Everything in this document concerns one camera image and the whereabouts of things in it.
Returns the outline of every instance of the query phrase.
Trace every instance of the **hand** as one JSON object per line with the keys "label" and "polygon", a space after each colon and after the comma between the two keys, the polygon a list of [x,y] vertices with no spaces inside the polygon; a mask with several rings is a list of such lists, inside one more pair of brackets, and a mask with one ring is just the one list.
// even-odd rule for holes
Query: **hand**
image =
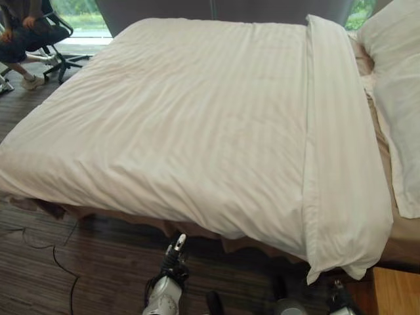
{"label": "hand", "polygon": [[12,41],[12,38],[13,38],[13,31],[8,28],[5,29],[3,34],[1,34],[1,40],[6,43],[10,43]]}
{"label": "hand", "polygon": [[28,16],[27,18],[25,18],[23,25],[25,28],[33,28],[36,20],[37,19],[34,18],[33,16]]}

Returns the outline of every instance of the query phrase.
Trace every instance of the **window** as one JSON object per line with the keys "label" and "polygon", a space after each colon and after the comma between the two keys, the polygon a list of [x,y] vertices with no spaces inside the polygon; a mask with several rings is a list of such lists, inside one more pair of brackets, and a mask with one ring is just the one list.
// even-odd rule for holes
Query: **window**
{"label": "window", "polygon": [[346,30],[355,31],[372,15],[376,0],[355,0],[346,23]]}
{"label": "window", "polygon": [[51,4],[74,28],[73,37],[111,37],[95,0],[51,0]]}

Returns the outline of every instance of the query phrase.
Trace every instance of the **wall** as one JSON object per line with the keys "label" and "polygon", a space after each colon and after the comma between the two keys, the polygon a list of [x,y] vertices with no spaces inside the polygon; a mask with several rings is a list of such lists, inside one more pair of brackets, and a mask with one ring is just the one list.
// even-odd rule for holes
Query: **wall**
{"label": "wall", "polygon": [[[304,24],[308,13],[344,24],[353,0],[214,0],[219,20]],[[111,34],[143,18],[211,19],[210,0],[96,0]]]}

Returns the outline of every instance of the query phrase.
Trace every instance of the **pillow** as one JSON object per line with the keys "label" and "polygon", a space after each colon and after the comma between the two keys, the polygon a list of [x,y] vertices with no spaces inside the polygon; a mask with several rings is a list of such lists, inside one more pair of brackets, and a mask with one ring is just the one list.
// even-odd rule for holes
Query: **pillow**
{"label": "pillow", "polygon": [[420,53],[420,0],[389,3],[366,21],[358,40],[375,61],[377,75]]}
{"label": "pillow", "polygon": [[377,77],[373,94],[389,143],[400,215],[420,218],[420,53]]}

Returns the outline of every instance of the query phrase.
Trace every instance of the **greenery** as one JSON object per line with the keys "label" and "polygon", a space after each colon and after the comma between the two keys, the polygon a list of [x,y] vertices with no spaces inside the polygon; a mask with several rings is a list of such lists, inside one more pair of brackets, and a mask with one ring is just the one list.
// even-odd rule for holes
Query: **greenery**
{"label": "greenery", "polygon": [[54,9],[75,30],[107,30],[95,0],[52,0]]}
{"label": "greenery", "polygon": [[75,30],[107,30],[102,15],[99,13],[83,13],[80,15],[64,15],[61,17],[69,23]]}
{"label": "greenery", "polygon": [[349,31],[358,30],[371,16],[376,5],[376,0],[355,0],[351,14],[346,23]]}

